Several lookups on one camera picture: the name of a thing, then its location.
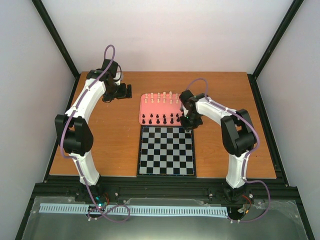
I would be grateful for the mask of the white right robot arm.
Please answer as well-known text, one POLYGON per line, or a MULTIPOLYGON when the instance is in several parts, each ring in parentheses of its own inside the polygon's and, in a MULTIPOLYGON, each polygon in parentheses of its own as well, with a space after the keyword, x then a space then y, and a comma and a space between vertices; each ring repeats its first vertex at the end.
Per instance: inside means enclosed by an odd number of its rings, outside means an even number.
POLYGON ((193 95, 190 90, 183 91, 179 100, 183 111, 179 119, 185 130, 202 125, 202 116, 219 124, 222 144, 229 156, 226 182, 233 189, 242 187, 247 179, 249 156, 260 144, 248 111, 227 108, 204 93, 193 95))

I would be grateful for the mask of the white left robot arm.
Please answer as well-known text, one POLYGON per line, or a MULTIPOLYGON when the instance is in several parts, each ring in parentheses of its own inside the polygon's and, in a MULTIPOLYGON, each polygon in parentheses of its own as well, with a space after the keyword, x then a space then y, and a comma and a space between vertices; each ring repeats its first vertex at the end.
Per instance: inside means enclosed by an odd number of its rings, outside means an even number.
POLYGON ((86 195, 95 202, 103 198, 104 188, 97 184, 100 174, 91 153, 94 136, 89 120, 99 100, 110 103, 132 98, 132 86, 123 83, 123 78, 120 65, 104 59, 101 68, 86 75, 84 87, 70 109, 54 119, 60 154, 73 161, 80 182, 89 186, 86 195))

